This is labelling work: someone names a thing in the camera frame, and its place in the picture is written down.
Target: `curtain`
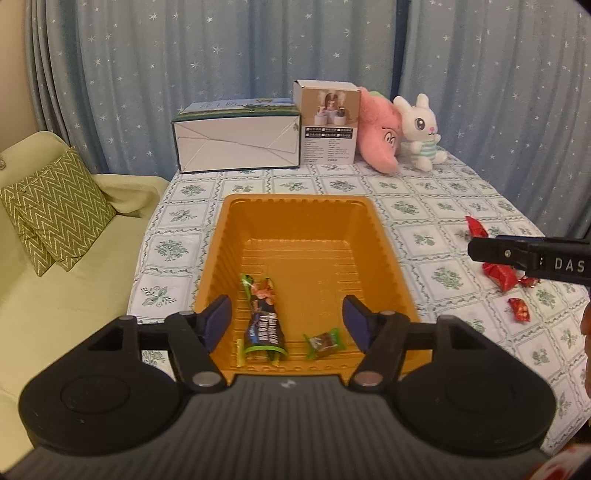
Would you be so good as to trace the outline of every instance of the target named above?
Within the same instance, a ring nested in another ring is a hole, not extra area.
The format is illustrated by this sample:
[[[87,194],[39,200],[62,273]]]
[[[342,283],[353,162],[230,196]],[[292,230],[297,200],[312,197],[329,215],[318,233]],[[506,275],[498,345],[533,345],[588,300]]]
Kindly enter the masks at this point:
[[[591,226],[591,18],[574,0],[413,0],[401,95],[547,235]]]
[[[298,78],[392,85],[391,0],[27,2],[40,127],[94,173],[170,179],[170,121],[195,101],[289,97]]]

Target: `orange plastic tray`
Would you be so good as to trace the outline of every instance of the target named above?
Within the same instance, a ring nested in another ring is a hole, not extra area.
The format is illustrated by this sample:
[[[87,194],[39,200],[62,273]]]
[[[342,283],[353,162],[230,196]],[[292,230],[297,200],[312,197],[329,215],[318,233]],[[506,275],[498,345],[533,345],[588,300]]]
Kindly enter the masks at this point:
[[[288,359],[236,365],[250,311],[240,274],[271,277]],[[353,294],[373,312],[395,310],[418,322],[398,262],[371,201],[359,196],[230,195],[213,235],[195,311],[218,295],[232,301],[232,322],[212,352],[228,381],[237,373],[340,374],[344,382],[363,358],[343,325],[342,301]],[[304,334],[339,327],[346,350],[306,360]],[[407,353],[403,373],[430,361],[430,351]]]

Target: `candy wrapper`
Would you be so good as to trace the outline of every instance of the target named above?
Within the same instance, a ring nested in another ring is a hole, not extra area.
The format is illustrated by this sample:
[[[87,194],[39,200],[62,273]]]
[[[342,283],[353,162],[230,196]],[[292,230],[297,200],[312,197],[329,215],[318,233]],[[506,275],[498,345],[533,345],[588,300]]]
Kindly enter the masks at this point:
[[[472,238],[488,238],[488,233],[478,220],[470,216],[467,216],[466,221],[468,222],[468,230],[470,230],[470,235],[472,236]]]
[[[509,265],[483,263],[482,269],[486,276],[499,286],[501,291],[508,291],[517,285],[515,270]]]
[[[242,286],[251,308],[251,321],[244,339],[237,341],[238,366],[246,361],[271,362],[278,365],[280,356],[287,356],[285,336],[275,311],[275,290],[270,278],[255,282],[242,275]]]
[[[306,356],[308,360],[321,358],[339,350],[345,350],[345,346],[340,341],[338,328],[333,328],[329,332],[321,333],[315,337],[304,335],[304,338],[310,349]]]
[[[540,283],[539,278],[534,277],[526,277],[523,276],[519,280],[517,280],[522,287],[525,288],[534,288],[538,283]]]
[[[513,313],[515,314],[515,320],[521,323],[530,321],[530,310],[523,299],[509,299],[507,303],[511,305]]]

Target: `tablecloth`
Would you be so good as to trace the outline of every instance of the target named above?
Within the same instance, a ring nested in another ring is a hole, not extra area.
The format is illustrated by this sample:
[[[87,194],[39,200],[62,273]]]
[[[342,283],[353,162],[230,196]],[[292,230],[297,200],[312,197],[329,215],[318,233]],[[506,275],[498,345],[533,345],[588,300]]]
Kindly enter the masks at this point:
[[[471,215],[492,235],[541,235],[536,226],[471,168],[449,155],[425,173],[402,165],[395,175],[354,165],[303,165],[297,170],[177,174],[156,208],[142,243],[129,314],[141,322],[190,309],[226,195],[232,193],[358,194],[371,198],[424,322],[454,314],[519,358],[552,386],[557,412],[543,449],[561,448],[591,416],[584,390],[588,302],[583,287],[543,281],[500,293],[466,253]],[[531,322],[517,323],[507,299],[521,297]],[[145,362],[170,373],[166,352]]]

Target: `cardboard box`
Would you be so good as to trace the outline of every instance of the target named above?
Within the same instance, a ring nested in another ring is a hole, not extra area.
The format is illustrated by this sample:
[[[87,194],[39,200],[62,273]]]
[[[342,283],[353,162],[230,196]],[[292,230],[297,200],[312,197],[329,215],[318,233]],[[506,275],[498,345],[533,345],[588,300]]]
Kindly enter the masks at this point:
[[[289,98],[192,103],[173,131],[181,173],[300,164],[300,113]]]
[[[349,82],[294,82],[294,102],[301,113],[302,163],[353,163],[360,97],[357,86]]]

